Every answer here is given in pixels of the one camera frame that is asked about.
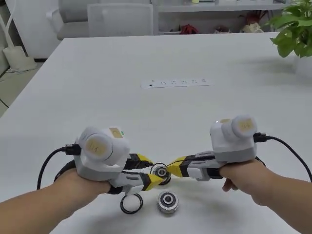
power strip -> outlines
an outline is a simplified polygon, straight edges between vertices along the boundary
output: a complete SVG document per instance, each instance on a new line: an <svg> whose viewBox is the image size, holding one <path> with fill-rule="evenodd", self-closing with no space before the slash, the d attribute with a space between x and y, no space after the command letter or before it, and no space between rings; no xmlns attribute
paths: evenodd
<svg viewBox="0 0 312 234"><path fill-rule="evenodd" d="M167 87L188 87L188 86L209 86L213 85L206 79L169 79L142 81L142 89L167 88Z"/></svg>

sticker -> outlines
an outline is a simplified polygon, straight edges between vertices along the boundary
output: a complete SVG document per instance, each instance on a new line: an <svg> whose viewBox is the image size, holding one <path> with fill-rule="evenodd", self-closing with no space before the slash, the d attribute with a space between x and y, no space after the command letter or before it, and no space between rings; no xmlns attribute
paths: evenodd
<svg viewBox="0 0 312 234"><path fill-rule="evenodd" d="M119 131L118 128L110 128L109 130L111 130L111 132L115 138L123 138L122 133Z"/></svg>
<svg viewBox="0 0 312 234"><path fill-rule="evenodd" d="M90 139L86 143L86 149L92 154L102 156L106 151L106 145L96 139Z"/></svg>
<svg viewBox="0 0 312 234"><path fill-rule="evenodd" d="M230 121L230 119L229 119L229 118L226 118L226 119L220 120L220 123L227 123L227 122L229 122L229 121Z"/></svg>
<svg viewBox="0 0 312 234"><path fill-rule="evenodd" d="M238 127L242 132L249 131L250 129L254 128L254 124L251 118L246 120L241 120L238 122Z"/></svg>

metal bearing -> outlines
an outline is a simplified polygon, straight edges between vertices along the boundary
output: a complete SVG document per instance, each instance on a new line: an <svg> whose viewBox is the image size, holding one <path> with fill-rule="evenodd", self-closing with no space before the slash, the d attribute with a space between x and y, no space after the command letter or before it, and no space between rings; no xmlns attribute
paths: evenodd
<svg viewBox="0 0 312 234"><path fill-rule="evenodd" d="M163 164L161 162L154 164L151 168L150 173L154 174L154 175L156 175L156 176L158 176L164 180L159 185L168 184L171 180L171 173L167 171L166 164Z"/></svg>
<svg viewBox="0 0 312 234"><path fill-rule="evenodd" d="M173 214L178 208L179 200L173 192L164 191L158 195L158 208L164 214Z"/></svg>

white shelf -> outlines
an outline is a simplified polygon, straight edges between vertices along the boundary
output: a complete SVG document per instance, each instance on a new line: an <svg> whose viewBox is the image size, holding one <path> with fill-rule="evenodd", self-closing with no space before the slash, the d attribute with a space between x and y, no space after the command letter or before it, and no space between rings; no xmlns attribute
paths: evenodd
<svg viewBox="0 0 312 234"><path fill-rule="evenodd" d="M286 6L284 3L259 0L233 1L216 0L213 2L191 3L191 1L165 0L157 2L158 11L164 12L203 12L203 11L256 11L256 10L278 10Z"/></svg>

wrist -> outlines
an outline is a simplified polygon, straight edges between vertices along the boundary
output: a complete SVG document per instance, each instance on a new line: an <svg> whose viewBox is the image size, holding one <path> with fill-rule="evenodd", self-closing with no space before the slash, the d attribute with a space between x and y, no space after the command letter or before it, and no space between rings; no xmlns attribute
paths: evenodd
<svg viewBox="0 0 312 234"><path fill-rule="evenodd" d="M254 201L261 206L269 206L273 200L274 187L279 183L281 176L273 173L268 169L267 173L263 175L262 183L259 188L251 194Z"/></svg>
<svg viewBox="0 0 312 234"><path fill-rule="evenodd" d="M90 191L78 191L75 186L68 185L63 181L52 184L51 190L56 194L59 201L65 207L67 217L70 217L75 211L93 201L97 195Z"/></svg>

